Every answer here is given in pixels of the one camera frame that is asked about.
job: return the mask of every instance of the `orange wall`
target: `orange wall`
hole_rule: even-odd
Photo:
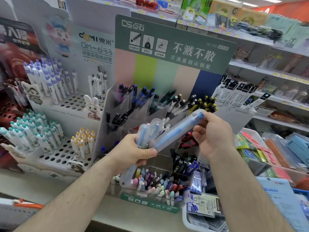
[[[309,22],[309,0],[257,7],[254,8],[254,10],[265,11],[268,8],[268,13],[281,14],[291,19],[298,19],[300,21]]]

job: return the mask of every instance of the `green display sign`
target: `green display sign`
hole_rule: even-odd
[[[234,42],[128,16],[116,16],[115,48],[223,75]]]
[[[138,203],[140,205],[144,205],[147,207],[151,207],[151,208],[156,208],[156,209],[160,209],[160,210],[164,210],[170,213],[177,213],[180,211],[180,208],[174,207],[174,206],[170,206],[167,204],[163,204],[163,203],[159,203],[156,201],[152,201],[149,200],[146,197],[139,197],[136,195],[129,195],[126,193],[122,193],[121,194],[121,199],[126,200],[126,201],[130,201],[133,203]]]

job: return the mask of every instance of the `person's left hand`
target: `person's left hand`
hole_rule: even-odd
[[[109,158],[116,172],[121,173],[125,169],[136,164],[145,165],[147,159],[157,156],[157,150],[152,149],[139,149],[136,146],[135,139],[137,134],[126,135],[121,142],[104,158]]]

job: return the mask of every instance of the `person's right hand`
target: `person's right hand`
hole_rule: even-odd
[[[224,155],[231,148],[235,149],[231,126],[210,112],[203,112],[204,121],[193,128],[192,136],[198,142],[201,154],[207,160],[215,155]]]

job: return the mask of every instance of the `color stripe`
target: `color stripe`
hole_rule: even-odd
[[[173,85],[173,89],[177,89],[176,94],[181,93],[183,99],[187,99],[194,87],[199,72],[199,69],[180,65]]]
[[[205,95],[208,97],[212,96],[221,78],[222,75],[201,70],[190,96],[196,94],[198,99],[204,97]]]
[[[132,85],[134,70],[135,70],[135,59],[136,54],[121,50],[115,49],[115,82],[123,83],[124,85]]]
[[[155,87],[156,93],[166,94],[173,88],[173,83],[179,66],[179,64],[158,59],[154,81],[152,83],[152,86]]]
[[[157,59],[149,56],[137,54],[135,71],[134,71],[134,84],[137,84],[139,89],[143,87],[151,88],[155,77],[155,70],[157,66]]]

